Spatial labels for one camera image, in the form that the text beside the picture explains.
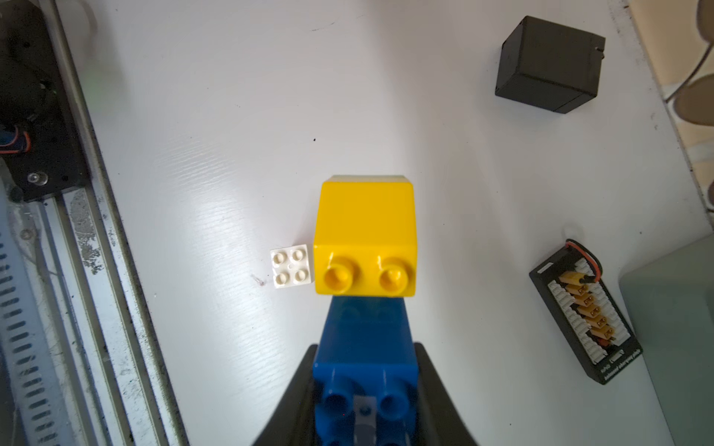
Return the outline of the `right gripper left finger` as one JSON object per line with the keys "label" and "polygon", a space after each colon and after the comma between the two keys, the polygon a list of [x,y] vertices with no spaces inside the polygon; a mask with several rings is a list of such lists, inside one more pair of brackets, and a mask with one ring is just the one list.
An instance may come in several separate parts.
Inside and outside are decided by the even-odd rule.
{"label": "right gripper left finger", "polygon": [[310,345],[290,380],[273,415],[253,442],[255,446],[316,445],[312,365],[317,352]]}

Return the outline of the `yellow lego brick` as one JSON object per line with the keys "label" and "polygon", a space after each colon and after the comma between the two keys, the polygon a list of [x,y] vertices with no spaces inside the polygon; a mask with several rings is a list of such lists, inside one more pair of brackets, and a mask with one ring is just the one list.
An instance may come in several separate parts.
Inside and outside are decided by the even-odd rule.
{"label": "yellow lego brick", "polygon": [[404,176],[332,176],[313,238],[316,293],[412,297],[418,272],[413,184]]}

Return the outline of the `aluminium front rail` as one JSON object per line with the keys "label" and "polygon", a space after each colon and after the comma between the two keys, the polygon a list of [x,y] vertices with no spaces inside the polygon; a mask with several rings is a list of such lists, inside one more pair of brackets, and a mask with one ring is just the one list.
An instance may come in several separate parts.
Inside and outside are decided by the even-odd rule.
{"label": "aluminium front rail", "polygon": [[30,2],[44,14],[89,179],[16,203],[1,160],[1,442],[185,445],[69,24],[58,2]]}

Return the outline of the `black box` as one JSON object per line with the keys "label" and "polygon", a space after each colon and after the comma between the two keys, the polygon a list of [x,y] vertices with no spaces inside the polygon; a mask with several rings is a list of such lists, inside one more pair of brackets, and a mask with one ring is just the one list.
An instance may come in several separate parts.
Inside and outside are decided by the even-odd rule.
{"label": "black box", "polygon": [[504,41],[495,94],[566,114],[598,96],[606,39],[532,16]]}

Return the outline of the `dark blue lego brick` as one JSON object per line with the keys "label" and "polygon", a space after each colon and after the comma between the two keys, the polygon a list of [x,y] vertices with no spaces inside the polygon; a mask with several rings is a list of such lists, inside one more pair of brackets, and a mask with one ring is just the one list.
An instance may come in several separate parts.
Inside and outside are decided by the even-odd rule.
{"label": "dark blue lego brick", "polygon": [[367,417],[373,444],[412,444],[418,376],[401,297],[333,297],[312,365],[319,442],[353,445]]}

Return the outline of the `grey plastic toolbox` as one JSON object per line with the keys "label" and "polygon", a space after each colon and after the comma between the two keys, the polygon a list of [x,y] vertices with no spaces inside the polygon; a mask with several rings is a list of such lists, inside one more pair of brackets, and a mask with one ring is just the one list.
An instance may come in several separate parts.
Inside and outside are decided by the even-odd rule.
{"label": "grey plastic toolbox", "polygon": [[713,443],[713,237],[624,274],[619,286],[673,441]]}

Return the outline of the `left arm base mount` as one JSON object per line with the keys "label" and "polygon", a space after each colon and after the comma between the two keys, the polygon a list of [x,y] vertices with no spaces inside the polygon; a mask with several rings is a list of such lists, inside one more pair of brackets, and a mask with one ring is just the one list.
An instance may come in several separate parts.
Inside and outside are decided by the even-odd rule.
{"label": "left arm base mount", "polygon": [[82,188],[89,179],[45,17],[30,1],[1,3],[1,160],[16,203]]}

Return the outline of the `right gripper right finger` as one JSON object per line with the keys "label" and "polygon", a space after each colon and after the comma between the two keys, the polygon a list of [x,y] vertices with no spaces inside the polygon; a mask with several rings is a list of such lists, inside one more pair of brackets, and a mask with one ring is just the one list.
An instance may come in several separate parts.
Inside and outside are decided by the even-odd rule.
{"label": "right gripper right finger", "polygon": [[425,347],[416,343],[415,351],[419,369],[415,444],[476,446]]}

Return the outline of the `white lego brick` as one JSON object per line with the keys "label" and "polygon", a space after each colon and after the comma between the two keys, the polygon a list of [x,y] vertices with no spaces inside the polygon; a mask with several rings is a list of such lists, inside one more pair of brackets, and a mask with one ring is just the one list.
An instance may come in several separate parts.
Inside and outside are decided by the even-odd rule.
{"label": "white lego brick", "polygon": [[275,288],[288,288],[312,282],[310,252],[307,245],[271,250],[271,268]]}

